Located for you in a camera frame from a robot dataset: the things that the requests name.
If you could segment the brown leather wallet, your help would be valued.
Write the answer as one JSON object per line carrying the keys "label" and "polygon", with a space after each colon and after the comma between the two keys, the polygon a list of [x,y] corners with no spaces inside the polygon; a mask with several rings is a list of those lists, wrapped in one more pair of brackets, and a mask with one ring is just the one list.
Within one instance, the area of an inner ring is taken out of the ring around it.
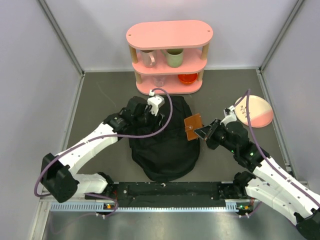
{"label": "brown leather wallet", "polygon": [[199,113],[189,116],[184,119],[184,130],[188,141],[198,139],[199,136],[195,133],[196,129],[202,128],[202,117]]}

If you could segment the black student backpack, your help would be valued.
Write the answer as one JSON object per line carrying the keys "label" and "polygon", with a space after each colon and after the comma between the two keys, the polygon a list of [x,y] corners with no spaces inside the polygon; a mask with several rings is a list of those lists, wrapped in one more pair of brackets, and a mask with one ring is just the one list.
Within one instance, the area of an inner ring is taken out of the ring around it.
{"label": "black student backpack", "polygon": [[188,140],[184,119],[192,111],[183,96],[171,97],[173,112],[167,127],[148,138],[130,138],[131,157],[146,176],[158,183],[179,179],[196,165],[200,156],[199,139]]}

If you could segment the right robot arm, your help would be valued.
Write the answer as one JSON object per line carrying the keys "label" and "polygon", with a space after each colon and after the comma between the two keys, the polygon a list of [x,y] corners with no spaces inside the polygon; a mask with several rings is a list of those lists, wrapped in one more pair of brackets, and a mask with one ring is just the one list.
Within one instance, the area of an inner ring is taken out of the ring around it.
{"label": "right robot arm", "polygon": [[222,146],[245,172],[234,179],[233,192],[239,198],[255,198],[286,217],[307,240],[320,238],[320,196],[281,168],[265,150],[250,141],[240,122],[224,125],[215,119],[199,129],[207,146]]}

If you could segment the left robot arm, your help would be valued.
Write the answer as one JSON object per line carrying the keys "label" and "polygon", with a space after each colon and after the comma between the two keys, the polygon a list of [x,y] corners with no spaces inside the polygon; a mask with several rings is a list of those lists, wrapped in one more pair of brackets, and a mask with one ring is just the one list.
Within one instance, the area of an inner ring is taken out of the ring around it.
{"label": "left robot arm", "polygon": [[60,203],[82,194],[109,198],[114,191],[110,176],[81,174],[80,169],[126,138],[132,160],[151,181],[164,187],[191,172],[199,159],[200,141],[188,135],[186,120],[191,116],[191,108],[181,96],[132,97],[126,107],[109,115],[74,146],[44,156],[38,182]]}

